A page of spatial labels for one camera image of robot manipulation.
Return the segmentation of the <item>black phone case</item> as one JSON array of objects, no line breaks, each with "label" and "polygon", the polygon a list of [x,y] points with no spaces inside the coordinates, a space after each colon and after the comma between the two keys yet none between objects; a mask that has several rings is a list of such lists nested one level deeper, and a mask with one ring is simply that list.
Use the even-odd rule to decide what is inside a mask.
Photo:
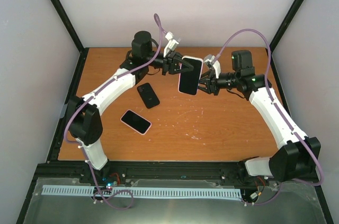
[{"label": "black phone case", "polygon": [[138,86],[137,91],[146,108],[151,109],[160,104],[159,98],[149,83]]}]

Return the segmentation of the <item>blue smartphone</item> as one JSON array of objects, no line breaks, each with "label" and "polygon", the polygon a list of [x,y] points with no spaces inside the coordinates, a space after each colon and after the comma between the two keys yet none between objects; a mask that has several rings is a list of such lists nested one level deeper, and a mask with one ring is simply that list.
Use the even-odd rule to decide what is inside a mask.
[{"label": "blue smartphone", "polygon": [[190,63],[194,66],[194,70],[180,74],[178,91],[184,94],[196,95],[202,73],[203,60],[202,58],[190,56],[184,56],[183,58],[190,59]]}]

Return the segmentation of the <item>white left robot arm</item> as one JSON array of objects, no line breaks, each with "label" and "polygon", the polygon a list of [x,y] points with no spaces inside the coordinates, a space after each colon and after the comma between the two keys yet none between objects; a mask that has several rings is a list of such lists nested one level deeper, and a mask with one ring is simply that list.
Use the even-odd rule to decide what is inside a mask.
[{"label": "white left robot arm", "polygon": [[74,137],[73,143],[83,150],[86,161],[92,166],[91,176],[99,183],[110,177],[110,169],[105,165],[105,155],[100,137],[103,132],[101,116],[119,96],[137,85],[149,72],[149,67],[162,70],[163,75],[175,75],[193,71],[193,66],[175,51],[178,41],[171,33],[166,35],[168,44],[164,51],[158,47],[151,34],[139,31],[134,35],[131,50],[117,71],[101,86],[90,93],[69,99],[66,109],[64,138]]}]

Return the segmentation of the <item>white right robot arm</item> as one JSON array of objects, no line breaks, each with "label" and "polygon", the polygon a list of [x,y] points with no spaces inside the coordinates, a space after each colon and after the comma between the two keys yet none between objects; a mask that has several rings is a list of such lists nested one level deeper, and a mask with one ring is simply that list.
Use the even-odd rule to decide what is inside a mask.
[{"label": "white right robot arm", "polygon": [[208,55],[203,62],[208,71],[199,80],[199,89],[218,95],[221,89],[236,89],[256,108],[268,126],[278,151],[271,157],[252,157],[243,161],[247,176],[267,176],[279,182],[299,180],[313,174],[318,164],[321,144],[308,137],[282,106],[271,83],[256,74],[252,54],[248,50],[231,54],[233,72],[222,73],[219,61]]}]

